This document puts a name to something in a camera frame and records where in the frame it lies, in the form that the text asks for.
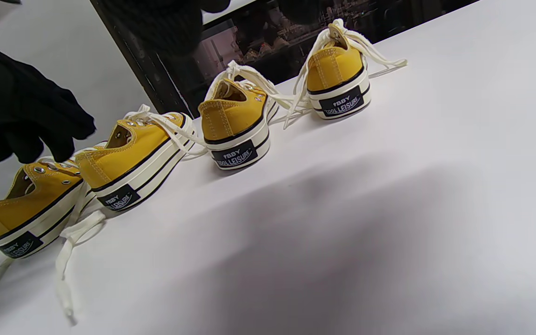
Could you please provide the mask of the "person's left hand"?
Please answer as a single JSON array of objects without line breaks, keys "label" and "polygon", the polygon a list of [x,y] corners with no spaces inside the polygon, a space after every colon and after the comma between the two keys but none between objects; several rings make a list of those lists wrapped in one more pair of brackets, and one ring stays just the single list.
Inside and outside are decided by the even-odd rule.
[{"label": "person's left hand", "polygon": [[72,91],[0,52],[0,162],[15,155],[23,164],[32,163],[45,148],[55,161],[66,161],[74,141],[95,131],[94,118]]}]

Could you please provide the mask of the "person's right hand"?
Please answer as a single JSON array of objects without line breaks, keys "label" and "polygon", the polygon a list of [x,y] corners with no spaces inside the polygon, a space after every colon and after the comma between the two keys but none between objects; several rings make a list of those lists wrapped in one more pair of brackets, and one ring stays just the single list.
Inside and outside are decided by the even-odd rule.
[{"label": "person's right hand", "polygon": [[221,13],[230,1],[102,0],[100,4],[155,51],[185,57],[202,40],[202,13]]}]

